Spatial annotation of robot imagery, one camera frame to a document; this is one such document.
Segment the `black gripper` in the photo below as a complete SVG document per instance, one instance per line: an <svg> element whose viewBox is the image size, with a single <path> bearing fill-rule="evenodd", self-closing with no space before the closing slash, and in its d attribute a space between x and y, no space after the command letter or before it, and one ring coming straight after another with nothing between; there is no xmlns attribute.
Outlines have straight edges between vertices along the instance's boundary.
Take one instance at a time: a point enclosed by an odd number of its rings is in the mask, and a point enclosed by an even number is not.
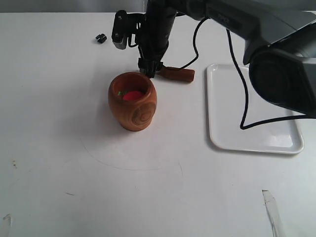
<svg viewBox="0 0 316 237"><path fill-rule="evenodd" d="M149 0L137 35L138 68L145 76L155 76L164 67L163 58L177 11L170 0Z"/></svg>

